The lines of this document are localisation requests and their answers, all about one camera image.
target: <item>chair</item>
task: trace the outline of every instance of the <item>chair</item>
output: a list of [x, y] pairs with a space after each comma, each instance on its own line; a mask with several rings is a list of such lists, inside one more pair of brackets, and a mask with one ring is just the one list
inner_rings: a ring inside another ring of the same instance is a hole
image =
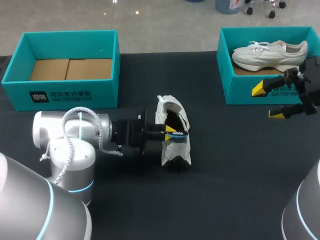
[[[255, 3], [256, 0], [245, 0], [245, 3], [248, 4], [251, 2], [250, 7], [248, 8], [248, 10], [246, 11], [246, 14], [251, 15], [254, 12], [253, 9], [253, 5]], [[276, 16], [276, 0], [259, 0], [259, 1], [264, 1], [264, 2], [268, 2], [272, 4], [272, 11], [269, 14], [269, 18], [274, 19]], [[279, 7], [281, 9], [284, 9], [286, 7], [286, 3], [284, 2], [284, 0], [280, 0], [279, 2]]]

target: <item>floor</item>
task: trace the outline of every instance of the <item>floor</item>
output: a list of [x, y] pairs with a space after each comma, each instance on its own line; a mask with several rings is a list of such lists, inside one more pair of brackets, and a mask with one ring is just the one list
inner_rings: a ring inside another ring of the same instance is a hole
[[22, 32], [115, 29], [121, 53], [212, 51], [230, 26], [307, 25], [320, 34], [319, 0], [286, 5], [269, 19], [270, 3], [258, 1], [253, 15], [247, 5], [226, 15], [215, 0], [0, 0], [0, 56], [14, 52]]

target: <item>black table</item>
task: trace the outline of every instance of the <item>black table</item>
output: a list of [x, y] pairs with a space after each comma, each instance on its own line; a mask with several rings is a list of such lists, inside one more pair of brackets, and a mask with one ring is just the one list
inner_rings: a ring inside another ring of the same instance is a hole
[[[216, 52], [122, 54], [120, 72], [118, 109], [107, 113], [145, 107], [153, 122], [157, 95], [175, 96], [192, 168], [162, 169], [160, 143], [142, 159], [99, 156], [92, 240], [282, 240], [283, 209], [319, 159], [320, 115], [271, 119], [275, 106], [226, 105]], [[15, 112], [2, 87], [0, 112], [0, 152], [47, 177], [35, 112]]]

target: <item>shoe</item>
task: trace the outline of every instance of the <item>shoe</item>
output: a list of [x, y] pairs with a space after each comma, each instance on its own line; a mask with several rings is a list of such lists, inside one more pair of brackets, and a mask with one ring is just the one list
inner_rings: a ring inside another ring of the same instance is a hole
[[232, 54], [233, 62], [249, 71], [259, 71], [270, 67], [284, 72], [297, 68], [308, 56], [308, 43], [303, 41], [298, 45], [287, 44], [284, 41], [273, 43], [251, 41], [249, 46], [240, 47]]
[[170, 141], [169, 137], [166, 137], [165, 141], [162, 142], [162, 166], [180, 166], [181, 163], [191, 165], [191, 147], [188, 134], [190, 125], [186, 111], [181, 103], [171, 95], [157, 97], [159, 102], [155, 113], [155, 123], [165, 124], [167, 129], [169, 128], [173, 132], [176, 131], [177, 134], [181, 134], [180, 139], [182, 139], [182, 141], [177, 142], [175, 140]]

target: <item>blue bottle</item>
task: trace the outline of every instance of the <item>blue bottle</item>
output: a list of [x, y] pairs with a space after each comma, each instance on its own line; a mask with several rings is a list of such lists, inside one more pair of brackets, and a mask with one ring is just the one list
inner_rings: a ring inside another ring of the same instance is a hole
[[223, 14], [237, 14], [244, 4], [244, 0], [215, 0], [215, 9]]

